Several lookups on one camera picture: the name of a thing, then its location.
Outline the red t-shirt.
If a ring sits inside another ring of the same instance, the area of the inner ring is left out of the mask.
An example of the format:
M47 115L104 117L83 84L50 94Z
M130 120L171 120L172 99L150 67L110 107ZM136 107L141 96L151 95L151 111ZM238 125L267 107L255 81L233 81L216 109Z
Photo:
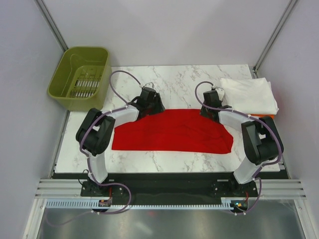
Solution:
M198 109L171 109L115 128L113 150L228 154L233 136Z

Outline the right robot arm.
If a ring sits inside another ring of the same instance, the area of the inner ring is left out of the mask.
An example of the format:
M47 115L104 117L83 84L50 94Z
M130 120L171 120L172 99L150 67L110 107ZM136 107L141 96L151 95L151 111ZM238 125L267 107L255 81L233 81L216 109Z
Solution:
M203 97L200 111L202 116L242 133L245 158L233 172L232 181L228 183L229 192L240 196L246 191L246 183L251 182L263 166L282 156L283 143L270 116L249 117L228 105L223 106L214 88L204 92Z

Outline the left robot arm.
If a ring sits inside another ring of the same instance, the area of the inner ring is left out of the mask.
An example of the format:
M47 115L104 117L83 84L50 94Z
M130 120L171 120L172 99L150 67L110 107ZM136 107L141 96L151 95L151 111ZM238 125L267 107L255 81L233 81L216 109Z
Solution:
M87 157L88 175L94 181L92 190L97 195L109 192L109 183L105 181L108 177L105 150L114 128L164 111L160 94L150 87L143 87L139 96L120 108L105 113L96 108L88 111L76 133L76 141L80 152Z

